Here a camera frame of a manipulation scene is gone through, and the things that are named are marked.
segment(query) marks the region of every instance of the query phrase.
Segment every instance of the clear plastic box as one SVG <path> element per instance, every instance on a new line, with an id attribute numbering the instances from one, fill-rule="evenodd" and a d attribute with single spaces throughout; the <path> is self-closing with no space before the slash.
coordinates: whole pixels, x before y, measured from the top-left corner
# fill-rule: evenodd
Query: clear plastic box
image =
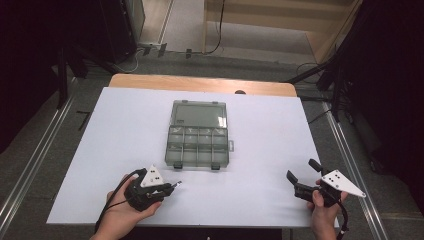
<path id="1" fill-rule="evenodd" d="M 174 101 L 165 162 L 168 166 L 210 167 L 229 163 L 225 103 Z"/>

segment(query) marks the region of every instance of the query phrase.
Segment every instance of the wrist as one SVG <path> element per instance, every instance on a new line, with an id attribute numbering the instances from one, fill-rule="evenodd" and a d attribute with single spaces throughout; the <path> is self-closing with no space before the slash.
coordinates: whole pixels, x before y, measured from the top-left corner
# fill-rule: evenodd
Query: wrist
<path id="1" fill-rule="evenodd" d="M 335 240 L 336 239 L 336 232 L 332 226 L 321 228 L 319 230 L 313 229 L 313 233 L 315 235 L 316 240 L 333 240 L 333 239 Z"/>
<path id="2" fill-rule="evenodd" d="M 90 238 L 90 240 L 117 240 L 117 239 L 115 239 L 115 238 L 111 238 L 111 237 L 109 237 L 109 236 L 105 236 L 105 235 L 102 235 L 102 234 L 99 234 L 99 233 L 97 232 L 96 234 L 94 234 L 94 235 Z"/>

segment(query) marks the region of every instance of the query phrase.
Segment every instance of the hand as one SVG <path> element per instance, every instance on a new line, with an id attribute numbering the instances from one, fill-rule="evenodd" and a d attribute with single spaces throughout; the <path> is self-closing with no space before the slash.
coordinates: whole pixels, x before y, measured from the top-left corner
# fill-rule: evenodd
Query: hand
<path id="1" fill-rule="evenodd" d="M 343 202 L 348 193 L 341 193 L 341 201 Z M 312 200 L 314 203 L 308 202 L 307 206 L 313 210 L 311 219 L 311 228 L 314 232 L 315 238 L 319 239 L 336 239 L 336 233 L 334 231 L 334 221 L 337 213 L 340 209 L 338 204 L 326 208 L 324 207 L 324 198 L 318 190 L 312 193 Z"/>
<path id="2" fill-rule="evenodd" d="M 131 177 L 122 185 L 109 206 L 125 201 L 125 189 L 134 179 L 134 177 Z M 112 192 L 107 194 L 107 200 L 109 200 L 111 195 Z M 96 234 L 90 239 L 117 240 L 123 238 L 135 227 L 139 221 L 153 216 L 160 205 L 161 202 L 156 202 L 142 212 L 135 210 L 127 202 L 111 207 L 103 216 Z"/>

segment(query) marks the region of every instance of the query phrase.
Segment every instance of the white board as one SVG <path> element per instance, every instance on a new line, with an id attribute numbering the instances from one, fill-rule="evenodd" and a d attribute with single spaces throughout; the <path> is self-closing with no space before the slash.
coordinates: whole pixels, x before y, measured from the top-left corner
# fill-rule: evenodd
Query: white board
<path id="1" fill-rule="evenodd" d="M 235 147 L 227 168 L 166 166 L 174 100 L 226 103 Z M 319 161 L 299 98 L 104 88 L 47 223 L 94 224 L 124 174 L 155 164 L 166 182 L 183 184 L 141 225 L 308 227 L 286 172 L 312 186 L 320 175 L 310 158 Z"/>

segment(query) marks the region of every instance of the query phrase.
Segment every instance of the white triangular marker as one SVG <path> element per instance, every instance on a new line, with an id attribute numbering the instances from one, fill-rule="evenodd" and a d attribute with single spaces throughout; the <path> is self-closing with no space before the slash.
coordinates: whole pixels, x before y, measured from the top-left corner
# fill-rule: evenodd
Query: white triangular marker
<path id="1" fill-rule="evenodd" d="M 332 186 L 334 189 L 344 191 L 358 197 L 366 197 L 358 187 L 356 187 L 349 179 L 347 179 L 341 172 L 334 170 L 321 178 L 325 183 Z"/>
<path id="2" fill-rule="evenodd" d="M 162 184 L 164 184 L 162 176 L 155 165 L 152 165 L 147 171 L 146 176 L 144 176 L 143 181 L 140 183 L 140 187 L 151 187 Z"/>

